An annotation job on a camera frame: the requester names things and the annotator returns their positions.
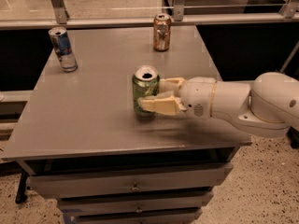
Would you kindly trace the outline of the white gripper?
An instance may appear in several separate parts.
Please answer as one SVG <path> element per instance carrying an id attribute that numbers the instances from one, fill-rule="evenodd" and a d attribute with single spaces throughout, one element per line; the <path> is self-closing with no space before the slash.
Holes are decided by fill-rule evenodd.
<path id="1" fill-rule="evenodd" d="M 143 97 L 137 102 L 143 110 L 161 115 L 175 116 L 185 111 L 189 117 L 209 119 L 215 85 L 216 80 L 212 77 L 194 77 L 186 81 L 183 77 L 161 79 L 159 93 L 171 91 L 179 95 L 180 92 L 180 98 L 173 95 L 166 98 Z"/>

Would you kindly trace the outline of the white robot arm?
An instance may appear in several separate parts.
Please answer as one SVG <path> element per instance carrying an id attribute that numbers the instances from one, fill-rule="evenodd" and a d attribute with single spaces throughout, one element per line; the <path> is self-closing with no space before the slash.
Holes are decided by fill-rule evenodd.
<path id="1" fill-rule="evenodd" d="M 158 94 L 137 102 L 145 111 L 222 119 L 242 132 L 263 137 L 299 130 L 299 81 L 276 72 L 261 74 L 252 83 L 212 77 L 163 79 Z"/>

